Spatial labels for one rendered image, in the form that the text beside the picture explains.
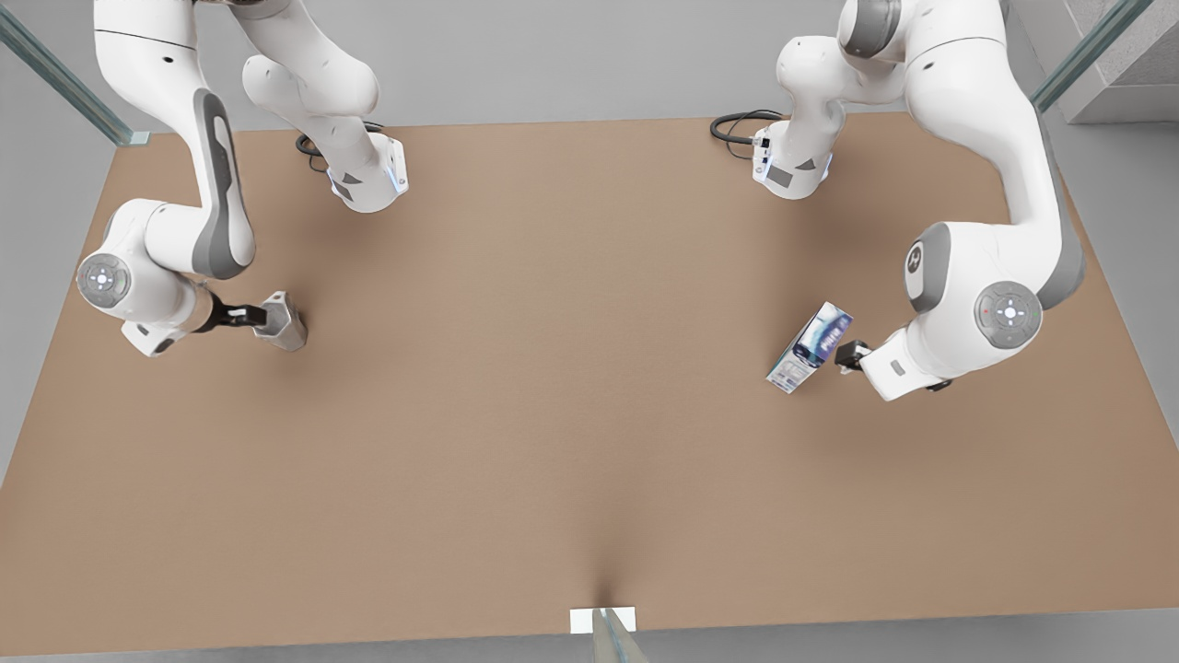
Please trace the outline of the blue and white printed box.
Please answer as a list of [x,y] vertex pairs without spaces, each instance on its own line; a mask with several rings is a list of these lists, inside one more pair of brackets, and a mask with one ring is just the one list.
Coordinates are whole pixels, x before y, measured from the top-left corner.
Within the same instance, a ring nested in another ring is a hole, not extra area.
[[765,380],[785,393],[793,393],[825,365],[852,320],[839,307],[824,302],[775,361]]

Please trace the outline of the grey concrete block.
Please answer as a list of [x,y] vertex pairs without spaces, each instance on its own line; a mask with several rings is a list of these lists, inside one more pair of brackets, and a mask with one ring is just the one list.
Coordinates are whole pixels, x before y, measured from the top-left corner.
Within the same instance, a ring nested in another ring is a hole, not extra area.
[[1152,0],[1058,109],[1069,124],[1179,122],[1179,0]]

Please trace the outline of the silver frame post with white foot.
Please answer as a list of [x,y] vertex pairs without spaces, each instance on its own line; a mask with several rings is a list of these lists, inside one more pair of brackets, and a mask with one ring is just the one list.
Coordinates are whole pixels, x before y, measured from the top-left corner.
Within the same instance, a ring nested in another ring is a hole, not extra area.
[[569,610],[569,634],[592,636],[592,663],[651,663],[635,637],[635,608]]

